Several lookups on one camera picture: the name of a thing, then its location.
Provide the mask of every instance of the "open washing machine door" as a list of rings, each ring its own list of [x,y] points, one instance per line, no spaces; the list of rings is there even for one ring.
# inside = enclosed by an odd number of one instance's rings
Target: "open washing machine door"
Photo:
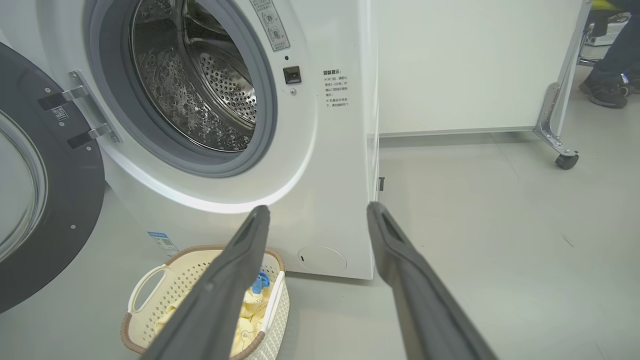
[[[90,130],[78,108],[63,104],[60,86],[2,43],[0,79],[2,313],[82,249],[102,208],[104,168],[95,140],[75,150],[68,142]]]

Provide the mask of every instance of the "person's leg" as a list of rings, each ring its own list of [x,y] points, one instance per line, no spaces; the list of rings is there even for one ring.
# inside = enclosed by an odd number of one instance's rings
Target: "person's leg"
[[[630,70],[640,58],[640,15],[631,16],[620,31],[604,59],[593,67],[580,90],[591,102],[611,108],[621,108],[627,99],[620,93],[620,74]]]
[[[640,13],[640,0],[607,0],[609,4],[624,9],[631,14]]]
[[[640,94],[640,46],[635,48],[631,66],[625,71],[625,75],[627,75],[631,90],[635,94]]]

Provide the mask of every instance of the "door glass window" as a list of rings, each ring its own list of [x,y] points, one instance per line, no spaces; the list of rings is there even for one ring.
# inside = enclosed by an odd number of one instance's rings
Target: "door glass window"
[[[46,195],[40,155],[29,138],[0,111],[0,261],[31,234]]]
[[[164,121],[201,147],[247,148],[260,99],[214,14],[195,0],[142,0],[130,35],[138,81]]]

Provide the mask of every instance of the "gray floor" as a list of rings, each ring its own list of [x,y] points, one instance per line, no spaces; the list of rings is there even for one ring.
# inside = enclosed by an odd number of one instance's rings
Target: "gray floor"
[[[638,110],[640,95],[609,110],[574,94],[563,141],[581,158],[570,171],[529,133],[383,142],[381,201],[501,359],[640,354]],[[2,358],[136,359],[120,322],[136,281],[165,259],[108,191],[78,257],[0,315]],[[379,278],[287,276],[280,360],[404,358]]]

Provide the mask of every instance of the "caster wheel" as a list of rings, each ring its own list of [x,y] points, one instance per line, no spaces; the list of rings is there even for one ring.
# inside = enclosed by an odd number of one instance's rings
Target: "caster wheel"
[[[570,168],[574,167],[577,162],[578,162],[577,155],[576,156],[560,155],[558,156],[558,159],[556,159],[556,165],[565,170],[569,170]]]

